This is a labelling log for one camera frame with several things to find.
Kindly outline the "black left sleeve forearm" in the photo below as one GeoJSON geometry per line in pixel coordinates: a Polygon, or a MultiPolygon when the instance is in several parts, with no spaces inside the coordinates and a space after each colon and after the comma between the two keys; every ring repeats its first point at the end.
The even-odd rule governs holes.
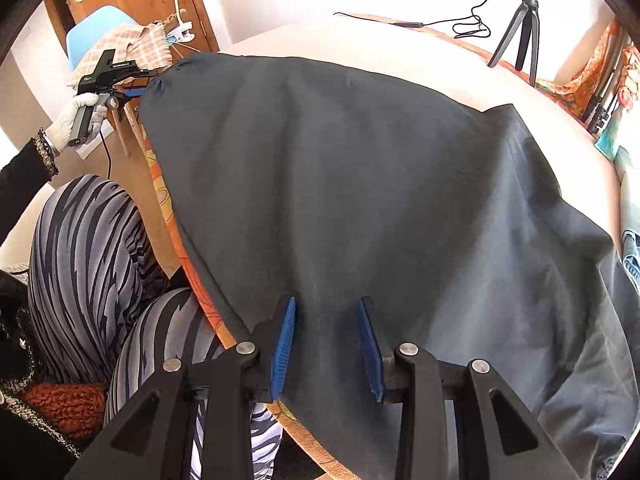
{"type": "Polygon", "coordinates": [[[2,168],[0,176],[0,236],[8,237],[40,188],[58,174],[58,154],[40,129],[2,168]]]}

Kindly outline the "white gloved left hand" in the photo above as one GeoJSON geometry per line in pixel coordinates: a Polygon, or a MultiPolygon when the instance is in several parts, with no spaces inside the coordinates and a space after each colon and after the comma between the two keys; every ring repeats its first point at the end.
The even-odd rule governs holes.
{"type": "Polygon", "coordinates": [[[107,107],[99,103],[100,97],[95,93],[83,93],[74,96],[66,105],[60,116],[44,130],[44,135],[55,156],[58,156],[70,146],[76,117],[82,116],[85,110],[91,113],[85,134],[91,141],[101,131],[102,124],[107,114],[107,107]]]}

